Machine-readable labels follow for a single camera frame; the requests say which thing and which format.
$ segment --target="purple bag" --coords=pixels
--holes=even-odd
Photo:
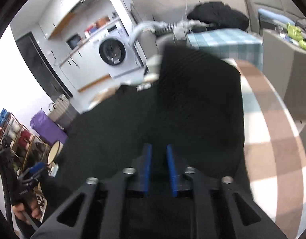
[[[40,136],[53,145],[57,140],[65,143],[67,135],[46,115],[43,110],[37,112],[30,121],[30,126]]]

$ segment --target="checkered tablecloth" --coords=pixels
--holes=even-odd
[[[262,41],[240,29],[224,28],[192,33],[187,37],[193,48],[205,50],[221,59],[246,60],[262,71]]]
[[[241,73],[245,159],[255,202],[289,239],[306,228],[306,155],[297,127],[268,79],[252,64]]]

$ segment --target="blue item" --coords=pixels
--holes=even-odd
[[[149,192],[151,158],[152,158],[152,145],[148,144],[146,160],[145,160],[145,168],[144,168],[144,192],[146,195]]]
[[[1,115],[0,115],[0,127],[5,126],[6,124],[6,119],[4,119]]]
[[[7,120],[10,116],[10,112],[8,112],[6,109],[2,109],[1,116]]]
[[[176,173],[176,167],[175,162],[173,158],[173,150],[171,145],[166,146],[166,152],[167,152],[167,163],[169,166],[169,173],[170,173],[170,181],[171,181],[171,187],[172,187],[172,196],[177,196],[177,173]]]
[[[96,30],[97,30],[97,28],[96,28],[96,27],[93,27],[93,28],[91,28],[91,29],[89,30],[89,33],[91,34],[91,33],[95,32]]]
[[[43,162],[37,163],[35,166],[29,169],[29,173],[35,174],[36,172],[40,171],[41,169],[46,168],[46,165]]]
[[[278,20],[284,24],[290,23],[291,25],[294,25],[294,26],[296,25],[295,22],[289,19],[288,17],[282,14],[277,14],[277,13],[262,9],[262,8],[258,9],[258,14],[262,18],[267,19],[267,20]]]

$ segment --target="washing machine door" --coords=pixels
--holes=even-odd
[[[124,61],[126,50],[121,41],[112,37],[101,43],[99,54],[104,62],[111,66],[117,66]]]

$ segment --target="floor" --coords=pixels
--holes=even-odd
[[[132,73],[121,76],[119,78],[105,80],[105,81],[103,81],[103,82],[101,82],[97,85],[94,85],[91,88],[79,93],[78,96],[75,96],[75,97],[71,98],[70,103],[75,107],[75,109],[79,113],[83,113],[88,109],[88,107],[90,105],[90,102],[92,101],[92,99],[94,98],[94,96],[97,93],[101,92],[102,90],[104,90],[106,88],[110,88],[110,87],[113,87],[113,86],[120,85],[121,83],[124,83],[124,82],[141,80],[141,79],[143,79],[144,71],[145,71],[145,69],[141,68],[141,69],[136,70]]]

